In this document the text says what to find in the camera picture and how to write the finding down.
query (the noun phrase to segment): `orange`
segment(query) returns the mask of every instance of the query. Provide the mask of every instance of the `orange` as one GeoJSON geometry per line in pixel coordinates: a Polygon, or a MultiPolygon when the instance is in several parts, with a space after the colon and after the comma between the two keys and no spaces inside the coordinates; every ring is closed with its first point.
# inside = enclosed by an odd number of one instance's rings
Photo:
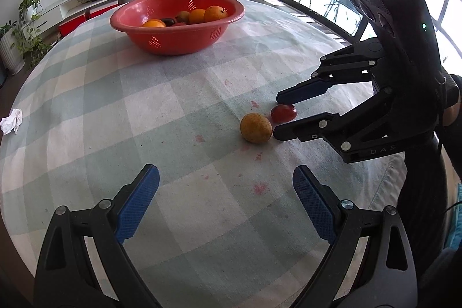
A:
{"type": "Polygon", "coordinates": [[[217,21],[228,17],[228,12],[223,7],[220,6],[210,6],[205,10],[204,21],[208,23],[209,21],[217,21]]]}
{"type": "Polygon", "coordinates": [[[162,20],[159,19],[151,19],[146,21],[146,23],[143,24],[144,27],[146,28],[160,28],[160,27],[166,27],[165,23],[162,20]]]}
{"type": "Polygon", "coordinates": [[[188,23],[189,22],[189,12],[181,11],[178,15],[175,16],[175,19],[178,23],[188,23]]]}
{"type": "Polygon", "coordinates": [[[190,24],[200,24],[204,22],[205,10],[195,9],[189,14],[189,23],[190,24]]]}

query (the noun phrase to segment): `bowl rim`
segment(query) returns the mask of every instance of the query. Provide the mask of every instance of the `bowl rim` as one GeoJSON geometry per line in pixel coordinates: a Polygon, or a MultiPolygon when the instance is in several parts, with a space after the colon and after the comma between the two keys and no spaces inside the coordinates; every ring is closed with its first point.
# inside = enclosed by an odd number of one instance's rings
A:
{"type": "Polygon", "coordinates": [[[227,2],[231,2],[234,7],[236,8],[236,12],[232,16],[225,17],[224,19],[217,20],[217,21],[209,21],[208,23],[201,23],[201,24],[191,24],[191,25],[181,25],[179,27],[167,27],[167,28],[157,28],[157,27],[133,27],[129,25],[122,24],[120,21],[120,17],[122,13],[127,10],[129,7],[133,7],[139,3],[144,2],[145,0],[134,0],[130,3],[124,4],[122,7],[117,9],[110,18],[110,25],[115,30],[125,33],[132,33],[132,34],[162,34],[162,33],[172,33],[172,32],[186,32],[186,31],[195,31],[201,29],[207,29],[211,27],[219,27],[222,25],[227,25],[234,23],[241,19],[245,14],[245,7],[242,3],[238,0],[226,0],[227,2]]]}

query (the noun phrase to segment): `red plastic bowl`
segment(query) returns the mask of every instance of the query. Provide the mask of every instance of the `red plastic bowl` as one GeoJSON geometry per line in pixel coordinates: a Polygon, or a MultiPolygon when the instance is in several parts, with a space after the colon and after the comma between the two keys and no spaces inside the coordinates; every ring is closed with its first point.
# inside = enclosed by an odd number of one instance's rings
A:
{"type": "Polygon", "coordinates": [[[244,16],[244,6],[236,0],[135,0],[119,8],[111,17],[112,28],[125,32],[141,49],[158,55],[195,53],[211,46],[228,25],[244,16]],[[228,17],[209,23],[146,28],[149,19],[175,18],[181,11],[220,6],[228,17]]]}

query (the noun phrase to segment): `red box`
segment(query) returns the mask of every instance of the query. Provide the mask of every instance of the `red box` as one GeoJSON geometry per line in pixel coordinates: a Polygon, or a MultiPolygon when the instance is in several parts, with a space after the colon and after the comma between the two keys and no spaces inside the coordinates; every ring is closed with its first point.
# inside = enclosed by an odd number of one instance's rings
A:
{"type": "Polygon", "coordinates": [[[106,11],[113,9],[114,7],[117,7],[118,5],[119,5],[119,2],[114,1],[111,3],[103,4],[102,6],[99,6],[99,7],[93,7],[90,9],[89,18],[93,19],[94,17],[100,16],[101,14],[104,14],[106,11]]]}
{"type": "Polygon", "coordinates": [[[80,15],[69,21],[66,21],[65,23],[62,23],[59,26],[59,32],[61,33],[61,36],[67,36],[69,33],[73,32],[80,24],[84,23],[87,20],[88,19],[86,15],[80,15]]]}

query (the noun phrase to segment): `white tissue paper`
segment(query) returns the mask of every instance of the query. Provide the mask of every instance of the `white tissue paper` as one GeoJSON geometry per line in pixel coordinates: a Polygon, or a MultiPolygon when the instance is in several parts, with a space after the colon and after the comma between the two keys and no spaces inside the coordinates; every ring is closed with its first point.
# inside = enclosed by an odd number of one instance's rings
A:
{"type": "Polygon", "coordinates": [[[0,127],[4,135],[7,135],[12,130],[18,133],[18,127],[23,122],[23,111],[13,109],[9,117],[4,117],[0,122],[0,127]]]}

